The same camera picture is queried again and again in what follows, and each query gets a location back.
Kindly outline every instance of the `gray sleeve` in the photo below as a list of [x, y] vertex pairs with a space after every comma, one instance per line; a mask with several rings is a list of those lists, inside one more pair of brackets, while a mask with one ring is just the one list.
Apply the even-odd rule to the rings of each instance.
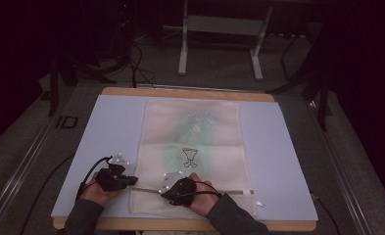
[[61, 235], [91, 235], [95, 234], [98, 218], [104, 207], [89, 200], [78, 200], [72, 208]]
[[256, 220], [229, 197], [223, 195], [207, 214], [213, 227], [221, 235], [265, 235], [267, 227]]

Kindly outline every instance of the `white cloth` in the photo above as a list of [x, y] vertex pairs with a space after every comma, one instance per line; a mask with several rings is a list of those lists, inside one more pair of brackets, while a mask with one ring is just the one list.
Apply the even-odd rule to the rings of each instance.
[[[232, 101], [149, 100], [143, 120], [132, 213], [199, 217], [170, 205], [157, 192], [164, 174], [196, 172], [220, 192], [254, 192], [240, 128], [239, 104]], [[254, 195], [234, 195], [236, 203], [256, 215]]]

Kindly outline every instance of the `person's right hand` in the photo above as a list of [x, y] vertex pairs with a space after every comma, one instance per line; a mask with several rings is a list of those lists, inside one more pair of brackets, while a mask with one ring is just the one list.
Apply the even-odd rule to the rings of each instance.
[[[202, 182], [201, 178], [199, 178], [198, 174], [191, 173], [189, 175], [189, 178]], [[209, 185], [213, 185], [210, 181], [205, 181], [204, 183], [207, 183]], [[209, 187], [208, 185], [197, 183], [196, 184], [196, 191], [214, 191], [213, 188]], [[197, 213], [200, 216], [206, 217], [208, 212], [210, 212], [211, 208], [216, 204], [218, 201], [218, 196], [214, 194], [197, 194], [195, 195], [195, 199], [192, 202], [191, 206], [189, 207], [190, 210]]]

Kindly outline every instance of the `metal frame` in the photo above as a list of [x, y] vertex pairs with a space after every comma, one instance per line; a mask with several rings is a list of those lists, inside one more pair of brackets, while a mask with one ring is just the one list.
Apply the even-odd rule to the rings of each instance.
[[234, 33], [257, 36], [259, 39], [256, 46], [250, 50], [251, 62], [253, 64], [256, 80], [263, 80], [260, 67], [259, 53], [265, 38], [265, 32], [273, 7], [268, 7], [263, 21], [216, 18], [188, 15], [188, 0], [183, 1], [183, 26], [182, 26], [182, 48], [180, 50], [179, 75], [186, 75], [186, 64], [188, 59], [188, 30]]
[[56, 109], [56, 112], [52, 114], [52, 117], [50, 117], [49, 121], [45, 123], [45, 125], [40, 129], [31, 146], [27, 150], [26, 155], [24, 156], [21, 163], [16, 168], [15, 172], [11, 175], [2, 192], [0, 193], [0, 221], [7, 212], [9, 206], [15, 200], [15, 197], [21, 189], [27, 177], [27, 174], [33, 166], [33, 163], [39, 157], [39, 153], [42, 150], [45, 141], [47, 140], [50, 130], [55, 126], [55, 123], [58, 121], [60, 113], [65, 108], [65, 105], [70, 99], [72, 93], [73, 89], [67, 89], [64, 95], [65, 101], [59, 105], [58, 109]]
[[323, 148], [327, 152], [330, 162], [332, 172], [335, 175], [335, 179], [341, 189], [342, 196], [345, 199], [345, 203], [347, 204], [347, 208], [351, 213], [351, 217], [354, 221], [354, 224], [359, 232], [359, 234], [363, 235], [372, 235], [372, 230], [369, 227], [369, 224], [365, 218], [365, 215], [362, 212], [360, 203], [358, 202], [357, 197], [355, 196], [354, 189], [349, 182], [348, 176], [343, 169], [342, 163], [338, 154], [335, 152], [335, 148], [333, 147], [333, 143], [327, 134], [326, 131], [322, 131], [321, 126], [315, 121], [315, 113], [317, 109], [314, 105], [307, 104], [310, 118], [312, 119], [313, 124], [315, 125], [315, 130], [317, 132], [317, 136], [321, 139], [321, 143]]

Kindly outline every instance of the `wire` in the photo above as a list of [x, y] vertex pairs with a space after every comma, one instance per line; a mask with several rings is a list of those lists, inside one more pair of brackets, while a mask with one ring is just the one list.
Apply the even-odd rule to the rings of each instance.
[[102, 158], [101, 160], [97, 161], [97, 163], [95, 163], [91, 168], [90, 170], [88, 171], [87, 175], [85, 175], [85, 178], [84, 180], [79, 184], [79, 188], [78, 188], [78, 191], [76, 192], [76, 197], [75, 197], [75, 200], [78, 200], [79, 197], [81, 196], [82, 192], [85, 190], [85, 182], [88, 180], [88, 177], [91, 175], [92, 171], [94, 170], [95, 167], [97, 167], [98, 164], [100, 164], [102, 161], [108, 161], [110, 159], [112, 159], [113, 157], [105, 157], [105, 158]]
[[[143, 78], [146, 80], [146, 82], [148, 82], [149, 84], [151, 84], [152, 87], [153, 87], [154, 89], [156, 89], [155, 85], [153, 85], [153, 83], [151, 82], [153, 79], [155, 79], [156, 75], [155, 75], [152, 71], [149, 71], [149, 70], [143, 70], [143, 69], [141, 69], [141, 68], [139, 68], [139, 72], [140, 72], [141, 76], [143, 76]], [[148, 73], [150, 73], [150, 74], [152, 75], [152, 78], [150, 78], [150, 79], [147, 78], [146, 75], [143, 74], [143, 72], [148, 72]]]
[[27, 227], [27, 224], [29, 222], [30, 216], [32, 215], [33, 209], [36, 206], [36, 203], [37, 203], [40, 195], [42, 194], [43, 189], [45, 188], [46, 184], [48, 183], [49, 179], [51, 179], [52, 175], [54, 175], [54, 173], [58, 170], [59, 167], [61, 167], [66, 161], [68, 161], [69, 159], [73, 158], [74, 156], [75, 156], [75, 154], [72, 154], [69, 157], [67, 157], [66, 159], [64, 159], [60, 164], [58, 164], [51, 171], [51, 173], [45, 179], [45, 182], [43, 182], [42, 187], [39, 189], [39, 192], [37, 193], [36, 198], [35, 198], [35, 200], [32, 203], [32, 206], [30, 206], [29, 212], [27, 213], [26, 219], [24, 220], [24, 225], [23, 225], [21, 233], [20, 233], [21, 235], [24, 234], [24, 231], [26, 230], [26, 227]]
[[198, 192], [194, 192], [194, 193], [188, 193], [188, 194], [182, 194], [182, 195], [178, 195], [176, 197], [179, 197], [179, 198], [183, 198], [183, 197], [188, 197], [188, 196], [195, 196], [195, 195], [199, 195], [199, 194], [214, 194], [214, 195], [217, 195], [219, 198], [222, 196], [216, 188], [214, 188], [211, 184], [208, 184], [208, 183], [205, 183], [205, 182], [201, 182], [201, 181], [194, 181], [195, 183], [201, 183], [201, 184], [205, 184], [209, 187], [211, 187], [212, 189], [214, 189], [215, 191], [198, 191]]
[[133, 47], [135, 47], [139, 53], [140, 53], [140, 57], [139, 57], [139, 60], [137, 63], [134, 62], [134, 60], [130, 59], [134, 64], [135, 64], [135, 67], [133, 66], [133, 64], [131, 63], [131, 61], [129, 60], [130, 62], [130, 65], [131, 65], [131, 69], [132, 69], [132, 72], [133, 72], [133, 75], [132, 75], [132, 78], [131, 78], [131, 83], [133, 85], [133, 88], [137, 88], [137, 82], [136, 82], [136, 72], [138, 70], [138, 67], [140, 65], [140, 62], [141, 62], [141, 59], [143, 58], [143, 52], [142, 50], [136, 46], [134, 43], [131, 44]]
[[329, 209], [324, 205], [324, 203], [322, 202], [322, 200], [314, 194], [314, 192], [309, 189], [309, 191], [311, 192], [311, 195], [313, 196], [313, 198], [324, 208], [324, 210], [326, 211], [326, 213], [329, 215], [330, 219], [332, 220], [332, 223], [333, 225], [335, 226], [335, 229], [336, 229], [336, 234], [338, 235], [341, 235], [341, 231], [339, 230], [339, 226], [338, 224], [336, 223], [336, 220], [335, 218], [332, 216], [332, 214], [330, 213]]

